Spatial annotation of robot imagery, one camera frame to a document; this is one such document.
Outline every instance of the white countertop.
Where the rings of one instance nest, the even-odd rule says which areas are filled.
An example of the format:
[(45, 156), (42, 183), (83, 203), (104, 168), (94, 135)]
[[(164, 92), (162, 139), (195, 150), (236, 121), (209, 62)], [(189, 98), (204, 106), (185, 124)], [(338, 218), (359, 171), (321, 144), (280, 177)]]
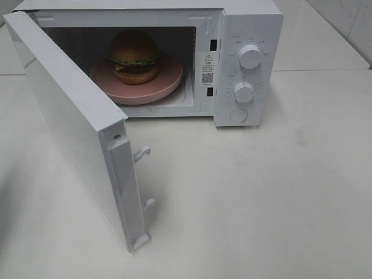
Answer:
[(260, 127), (128, 121), (151, 242), (129, 254), (0, 76), (0, 278), (369, 278), (372, 72), (272, 74)]
[[(284, 15), (274, 71), (370, 67), (306, 1), (274, 2)], [(0, 28), (0, 42), (0, 74), (23, 74), (24, 70), (5, 27)]]

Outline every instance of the timer knob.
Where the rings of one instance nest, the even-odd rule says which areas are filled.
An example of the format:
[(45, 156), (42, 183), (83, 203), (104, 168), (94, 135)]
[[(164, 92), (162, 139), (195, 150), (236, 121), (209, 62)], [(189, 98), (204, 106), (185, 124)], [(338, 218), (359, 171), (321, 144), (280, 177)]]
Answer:
[(261, 63), (261, 50), (258, 46), (248, 44), (239, 51), (240, 65), (245, 69), (253, 69)]
[(238, 83), (234, 87), (235, 100), (238, 103), (248, 103), (255, 96), (255, 90), (250, 83)]

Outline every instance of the hamburger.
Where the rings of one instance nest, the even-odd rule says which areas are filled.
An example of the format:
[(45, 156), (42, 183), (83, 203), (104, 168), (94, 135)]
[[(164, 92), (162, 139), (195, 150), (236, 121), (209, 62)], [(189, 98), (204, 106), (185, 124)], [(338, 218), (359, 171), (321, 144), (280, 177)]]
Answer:
[(138, 30), (118, 33), (109, 51), (114, 75), (126, 84), (143, 84), (153, 80), (160, 72), (158, 56), (153, 39)]

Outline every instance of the warning label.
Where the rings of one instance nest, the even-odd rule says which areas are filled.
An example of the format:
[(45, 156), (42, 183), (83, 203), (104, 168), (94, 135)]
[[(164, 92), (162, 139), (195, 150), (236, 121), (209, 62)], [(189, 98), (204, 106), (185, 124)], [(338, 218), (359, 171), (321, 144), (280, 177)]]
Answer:
[(202, 85), (214, 84), (214, 59), (215, 52), (201, 53), (201, 83)]

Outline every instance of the cheese slice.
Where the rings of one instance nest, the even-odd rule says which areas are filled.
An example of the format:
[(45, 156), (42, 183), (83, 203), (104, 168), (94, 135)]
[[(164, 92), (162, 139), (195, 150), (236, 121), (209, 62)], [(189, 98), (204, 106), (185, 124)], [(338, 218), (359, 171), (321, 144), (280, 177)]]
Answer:
[(122, 65), (119, 65), (119, 64), (114, 64), (115, 66), (115, 70), (116, 71), (120, 71), (121, 69), (125, 69), (126, 67), (125, 66), (122, 66)]

